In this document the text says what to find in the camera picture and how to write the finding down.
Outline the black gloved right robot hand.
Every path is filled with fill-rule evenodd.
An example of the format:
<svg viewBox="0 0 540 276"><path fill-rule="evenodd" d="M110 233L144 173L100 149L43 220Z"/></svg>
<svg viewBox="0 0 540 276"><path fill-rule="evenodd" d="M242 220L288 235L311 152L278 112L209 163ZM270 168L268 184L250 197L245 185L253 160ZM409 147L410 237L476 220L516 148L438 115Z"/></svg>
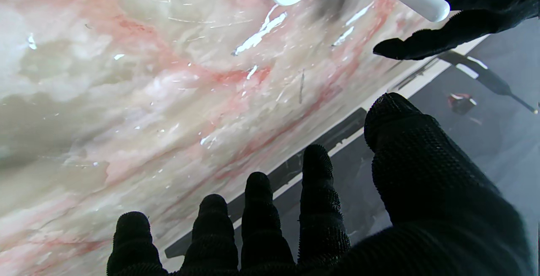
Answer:
<svg viewBox="0 0 540 276"><path fill-rule="evenodd" d="M364 137L372 178L392 226L351 246L332 163L320 145L303 152L298 259L282 235L266 174L245 188L241 254L227 203L208 195L174 276L532 276L515 208L438 122L397 93L370 108Z"/></svg>

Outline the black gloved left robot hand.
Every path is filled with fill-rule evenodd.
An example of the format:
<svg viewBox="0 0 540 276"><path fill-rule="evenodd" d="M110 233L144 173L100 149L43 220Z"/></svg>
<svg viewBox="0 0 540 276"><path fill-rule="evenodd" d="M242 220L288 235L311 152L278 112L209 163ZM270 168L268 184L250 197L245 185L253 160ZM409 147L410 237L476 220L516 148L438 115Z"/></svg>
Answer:
<svg viewBox="0 0 540 276"><path fill-rule="evenodd" d="M446 1L456 14L440 29L418 30L405 40L384 40L373 53L394 60L422 60L539 16L539 0Z"/></svg>

